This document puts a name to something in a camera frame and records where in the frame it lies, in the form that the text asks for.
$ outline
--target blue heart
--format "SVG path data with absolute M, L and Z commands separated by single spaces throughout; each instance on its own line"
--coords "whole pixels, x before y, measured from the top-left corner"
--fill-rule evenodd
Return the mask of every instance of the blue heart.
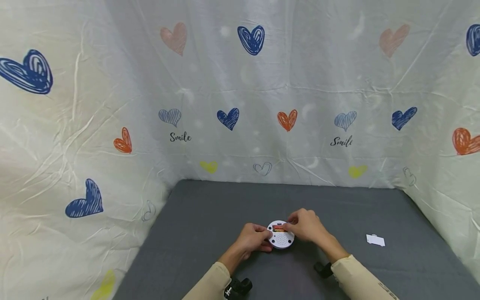
M 356 111 L 351 111 L 348 114 L 341 113 L 338 116 L 335 117 L 335 125 L 343 128 L 345 132 L 347 132 L 348 127 L 355 121 L 357 118 L 357 112 Z
M 472 56 L 480 54 L 480 24 L 473 24 L 468 29 L 467 49 Z
M 52 71 L 47 60 L 34 49 L 28 51 L 23 65 L 0 58 L 0 76 L 34 94 L 48 94 L 53 85 Z
M 247 28 L 239 26 L 237 32 L 243 47 L 248 53 L 255 56 L 262 51 L 265 40 L 265 30 L 261 25 L 255 27 L 251 33 Z
M 221 110 L 216 113 L 218 120 L 230 130 L 233 130 L 233 127 L 235 124 L 237 124 L 239 115 L 240 111 L 238 108 L 232 108 L 232 110 L 228 113 L 228 116 Z
M 407 109 L 404 114 L 400 110 L 397 110 L 392 114 L 392 125 L 400 130 L 408 121 L 410 121 L 411 118 L 413 118 L 413 116 L 415 116 L 416 113 L 416 107 Z
M 70 218 L 81 218 L 103 212 L 102 195 L 97 184 L 90 178 L 85 181 L 87 187 L 85 199 L 75 199 L 65 208 L 65 214 Z
M 177 123 L 180 121 L 181 118 L 181 111 L 176 108 L 171 109 L 170 111 L 162 109 L 158 112 L 158 116 L 163 122 L 172 124 L 173 126 L 177 127 Z
M 268 173 L 272 170 L 272 163 L 271 162 L 266 162 L 264 163 L 263 166 L 260 166 L 259 164 L 254 164 L 253 169 L 260 175 L 267 176 Z

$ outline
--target light blue heart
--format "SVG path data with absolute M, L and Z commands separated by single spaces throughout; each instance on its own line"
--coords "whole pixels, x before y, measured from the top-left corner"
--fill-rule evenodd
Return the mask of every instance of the light blue heart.
M 356 111 L 351 111 L 348 114 L 341 113 L 335 117 L 335 125 L 343 128 L 345 132 L 347 132 L 347 129 L 350 127 L 350 125 L 355 121 L 357 118 L 357 112 Z
M 181 111 L 176 108 L 173 108 L 170 111 L 162 109 L 158 112 L 158 116 L 163 122 L 172 124 L 173 126 L 177 127 L 177 124 L 181 118 Z

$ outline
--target white fabric backdrop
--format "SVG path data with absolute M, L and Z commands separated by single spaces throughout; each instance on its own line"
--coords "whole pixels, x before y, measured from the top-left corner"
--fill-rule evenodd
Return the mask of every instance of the white fabric backdrop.
M 6 0 L 0 23 L 0 298 L 110 299 L 183 178 L 401 188 L 480 280 L 477 1 Z

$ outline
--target white paper piece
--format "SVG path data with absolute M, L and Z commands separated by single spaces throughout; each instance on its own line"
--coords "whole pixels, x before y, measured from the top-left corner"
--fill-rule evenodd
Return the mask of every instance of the white paper piece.
M 385 247 L 385 240 L 381 237 L 377 237 L 375 234 L 367 234 L 367 243 Z

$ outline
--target person's left hand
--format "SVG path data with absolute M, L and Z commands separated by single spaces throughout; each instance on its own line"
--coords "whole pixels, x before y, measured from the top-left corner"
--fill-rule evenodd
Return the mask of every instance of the person's left hand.
M 240 232 L 239 237 L 218 261 L 225 265 L 230 275 L 233 274 L 241 261 L 250 257 L 253 251 L 271 252 L 273 246 L 266 240 L 272 237 L 272 232 L 267 228 L 247 223 Z
M 238 247 L 245 252 L 243 260 L 246 260 L 250 257 L 250 254 L 253 251 L 271 252 L 273 246 L 267 241 L 267 239 L 271 237 L 272 232 L 268 231 L 266 227 L 247 223 L 243 226 L 243 229 L 235 243 L 233 243 L 233 246 Z

